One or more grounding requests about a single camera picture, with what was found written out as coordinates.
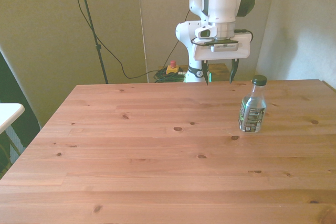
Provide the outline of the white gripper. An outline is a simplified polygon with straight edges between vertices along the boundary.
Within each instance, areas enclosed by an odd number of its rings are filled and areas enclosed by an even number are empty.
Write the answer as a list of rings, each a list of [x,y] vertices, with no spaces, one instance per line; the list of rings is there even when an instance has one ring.
[[[239,59],[247,58],[250,55],[250,34],[238,34],[231,40],[222,42],[196,38],[193,50],[193,58],[202,60],[202,72],[206,84],[209,82],[207,60],[232,59],[229,76],[229,83],[232,83],[238,70]]]

